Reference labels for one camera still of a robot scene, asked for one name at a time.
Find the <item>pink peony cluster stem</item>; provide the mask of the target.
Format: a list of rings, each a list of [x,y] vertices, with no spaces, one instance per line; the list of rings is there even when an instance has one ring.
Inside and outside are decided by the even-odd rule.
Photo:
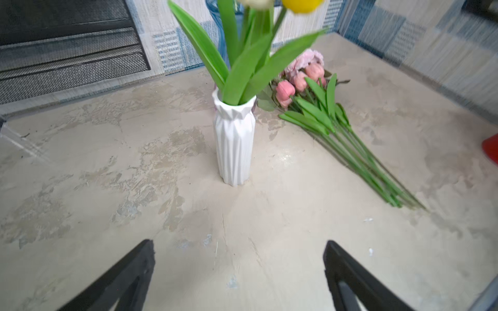
[[[314,63],[324,66],[323,55],[316,50],[306,49],[284,69],[285,76],[290,79],[290,77],[295,76],[299,70]]]

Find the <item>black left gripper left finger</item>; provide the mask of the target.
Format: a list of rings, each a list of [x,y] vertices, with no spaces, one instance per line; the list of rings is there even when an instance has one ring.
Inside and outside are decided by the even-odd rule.
[[[155,267],[154,243],[146,239],[61,310],[142,310]]]

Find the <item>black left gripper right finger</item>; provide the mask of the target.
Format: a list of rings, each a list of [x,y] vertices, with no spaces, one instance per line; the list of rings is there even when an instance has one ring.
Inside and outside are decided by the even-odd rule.
[[[336,310],[411,310],[335,241],[323,254],[325,276]]]

